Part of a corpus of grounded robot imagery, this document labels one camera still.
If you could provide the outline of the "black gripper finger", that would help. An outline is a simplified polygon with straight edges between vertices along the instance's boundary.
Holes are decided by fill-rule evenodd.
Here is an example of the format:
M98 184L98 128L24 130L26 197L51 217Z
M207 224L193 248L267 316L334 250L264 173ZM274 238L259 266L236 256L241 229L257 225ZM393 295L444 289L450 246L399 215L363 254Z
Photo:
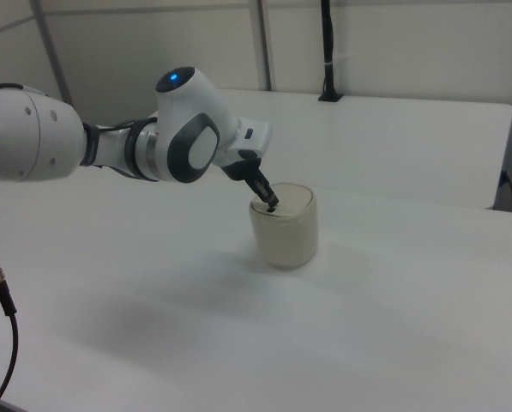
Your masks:
M265 204L275 207L279 199L260 170L261 162L260 158L242 160L222 167L221 170L233 181L244 181Z

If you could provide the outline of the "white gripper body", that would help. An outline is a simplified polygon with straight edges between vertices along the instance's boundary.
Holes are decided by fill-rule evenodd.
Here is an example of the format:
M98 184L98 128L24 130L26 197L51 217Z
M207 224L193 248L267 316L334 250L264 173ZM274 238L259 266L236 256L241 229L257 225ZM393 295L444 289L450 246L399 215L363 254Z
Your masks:
M240 118L238 129L220 149L220 164L229 166L238 161L261 159L272 136L269 122Z

